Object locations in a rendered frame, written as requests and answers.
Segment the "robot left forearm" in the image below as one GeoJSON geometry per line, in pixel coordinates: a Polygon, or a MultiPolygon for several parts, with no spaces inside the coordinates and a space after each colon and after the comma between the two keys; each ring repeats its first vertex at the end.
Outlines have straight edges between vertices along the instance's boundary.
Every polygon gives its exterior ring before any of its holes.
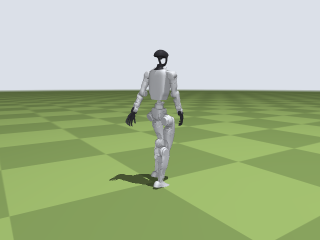
{"type": "MultiPolygon", "coordinates": [[[[139,109],[139,107],[140,107],[140,104],[141,104],[141,102],[142,102],[142,100],[143,100],[144,98],[140,95],[140,92],[137,94],[137,98],[136,98],[136,101],[135,101],[135,103],[133,104],[133,107],[134,107],[134,110],[133,110],[133,112],[137,112],[138,111],[138,109],[139,109]]],[[[133,108],[132,107],[132,108],[133,108]]]]}

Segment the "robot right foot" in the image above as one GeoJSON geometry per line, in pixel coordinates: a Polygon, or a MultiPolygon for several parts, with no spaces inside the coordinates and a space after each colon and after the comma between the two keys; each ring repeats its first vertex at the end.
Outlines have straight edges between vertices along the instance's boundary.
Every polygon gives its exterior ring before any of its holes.
{"type": "Polygon", "coordinates": [[[153,184],[153,187],[155,187],[155,188],[161,188],[161,187],[167,187],[167,186],[169,186],[168,183],[165,183],[164,181],[163,181],[163,183],[160,183],[160,180],[155,181],[153,184]]]}

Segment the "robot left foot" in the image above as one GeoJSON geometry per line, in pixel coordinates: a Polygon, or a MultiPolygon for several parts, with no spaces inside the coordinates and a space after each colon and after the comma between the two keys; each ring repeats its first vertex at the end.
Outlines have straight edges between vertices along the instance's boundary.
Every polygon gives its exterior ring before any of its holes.
{"type": "MultiPolygon", "coordinates": [[[[159,175],[159,173],[157,173],[157,171],[153,171],[153,172],[151,173],[151,177],[158,178],[158,175],[159,175]]],[[[164,178],[165,178],[165,176],[164,176],[164,178]]]]}

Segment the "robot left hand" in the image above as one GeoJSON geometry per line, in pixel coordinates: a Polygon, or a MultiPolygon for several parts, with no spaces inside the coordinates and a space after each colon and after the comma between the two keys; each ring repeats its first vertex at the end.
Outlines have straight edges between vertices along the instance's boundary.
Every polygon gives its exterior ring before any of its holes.
{"type": "Polygon", "coordinates": [[[133,126],[133,125],[132,125],[133,120],[134,120],[134,123],[136,123],[135,114],[136,114],[137,112],[133,112],[134,108],[135,108],[135,107],[133,107],[133,108],[131,109],[131,113],[127,116],[127,119],[126,119],[126,121],[125,121],[126,124],[129,125],[129,126],[133,126]],[[131,125],[130,125],[130,124],[131,124],[131,125]]]}

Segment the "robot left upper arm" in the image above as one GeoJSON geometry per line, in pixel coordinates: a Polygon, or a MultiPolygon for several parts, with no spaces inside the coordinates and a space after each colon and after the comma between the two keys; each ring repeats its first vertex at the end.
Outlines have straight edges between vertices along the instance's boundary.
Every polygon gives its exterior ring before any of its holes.
{"type": "Polygon", "coordinates": [[[146,89],[149,85],[149,73],[150,73],[150,71],[146,71],[144,73],[144,78],[143,78],[143,81],[141,84],[141,89],[139,91],[139,95],[143,96],[143,97],[146,97],[148,95],[148,92],[146,91],[146,89]]]}

